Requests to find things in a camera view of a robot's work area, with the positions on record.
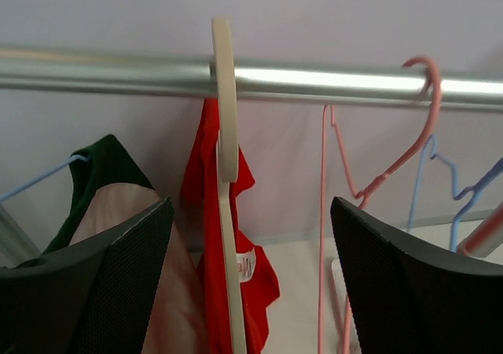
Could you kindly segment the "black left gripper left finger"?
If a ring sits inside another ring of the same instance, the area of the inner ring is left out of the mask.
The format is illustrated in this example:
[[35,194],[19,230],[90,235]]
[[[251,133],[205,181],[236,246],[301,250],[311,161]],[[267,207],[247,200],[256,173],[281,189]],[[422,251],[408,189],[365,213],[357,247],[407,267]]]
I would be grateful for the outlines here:
[[74,245],[1,269],[3,353],[139,353],[173,208],[156,202]]

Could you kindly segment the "pink plastic hanger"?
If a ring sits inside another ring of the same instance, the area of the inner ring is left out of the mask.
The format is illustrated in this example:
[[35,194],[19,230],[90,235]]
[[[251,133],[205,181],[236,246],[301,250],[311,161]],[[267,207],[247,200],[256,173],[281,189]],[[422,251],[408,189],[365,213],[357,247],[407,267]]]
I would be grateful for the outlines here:
[[439,111],[442,103],[442,76],[438,65],[433,59],[426,56],[415,56],[407,60],[402,66],[410,68],[414,65],[422,64],[425,67],[425,81],[422,89],[417,95],[419,98],[431,92],[431,104],[429,105],[428,117],[424,127],[417,137],[416,141],[401,155],[389,168],[379,174],[368,186],[362,190],[356,190],[351,174],[345,145],[342,135],[335,118],[335,111],[331,105],[325,105],[321,114],[321,178],[320,178],[320,231],[319,231],[319,255],[318,255],[318,352],[324,351],[324,291],[325,291],[325,187],[326,187],[326,133],[325,133],[325,114],[331,113],[331,125],[335,129],[337,143],[339,146],[340,157],[343,162],[343,169],[347,180],[347,185],[351,195],[359,199],[361,204],[359,208],[365,208],[372,194],[376,192],[381,185],[389,179],[397,170],[409,161],[424,145],[435,128],[439,117]]

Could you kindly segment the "beige wooden hanger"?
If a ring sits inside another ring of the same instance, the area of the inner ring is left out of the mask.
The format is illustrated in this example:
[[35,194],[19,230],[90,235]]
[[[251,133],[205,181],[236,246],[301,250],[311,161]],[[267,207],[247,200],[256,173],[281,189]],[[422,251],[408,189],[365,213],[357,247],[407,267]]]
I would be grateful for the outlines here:
[[229,329],[233,352],[246,353],[243,303],[229,198],[230,185],[237,181],[239,172],[237,88],[233,44],[229,21],[225,17],[214,17],[211,21],[211,30],[219,116],[218,140],[215,150],[218,209],[226,273]]

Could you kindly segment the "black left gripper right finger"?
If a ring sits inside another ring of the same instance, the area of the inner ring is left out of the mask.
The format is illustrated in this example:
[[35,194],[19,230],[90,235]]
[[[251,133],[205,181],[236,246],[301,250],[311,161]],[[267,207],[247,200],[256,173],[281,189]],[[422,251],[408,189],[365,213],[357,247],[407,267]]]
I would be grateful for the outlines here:
[[334,197],[330,216],[364,353],[500,353],[502,266],[452,253]]

